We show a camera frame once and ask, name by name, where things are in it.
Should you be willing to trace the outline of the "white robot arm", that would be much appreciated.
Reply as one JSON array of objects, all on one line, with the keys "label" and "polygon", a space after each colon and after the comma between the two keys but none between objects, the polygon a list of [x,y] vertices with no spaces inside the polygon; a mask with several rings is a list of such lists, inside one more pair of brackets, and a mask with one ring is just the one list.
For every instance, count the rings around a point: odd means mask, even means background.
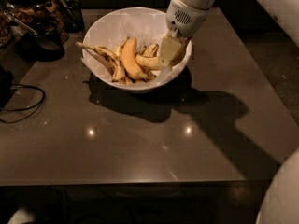
[{"label": "white robot arm", "polygon": [[[257,0],[299,46],[299,0]],[[166,12],[167,34],[159,64],[181,60],[191,37],[206,19],[215,0],[171,0]],[[299,149],[283,162],[261,204],[255,224],[299,224]]]}]

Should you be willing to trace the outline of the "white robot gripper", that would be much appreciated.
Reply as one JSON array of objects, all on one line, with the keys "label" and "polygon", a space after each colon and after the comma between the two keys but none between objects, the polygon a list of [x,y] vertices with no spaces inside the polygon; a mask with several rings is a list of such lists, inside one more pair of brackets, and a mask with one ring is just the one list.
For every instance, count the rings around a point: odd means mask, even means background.
[{"label": "white robot gripper", "polygon": [[162,68],[175,66],[184,59],[190,37],[199,29],[206,15],[206,10],[191,7],[181,0],[170,1],[166,12],[167,28],[183,37],[174,38],[171,35],[163,37],[158,58],[158,64]]}]

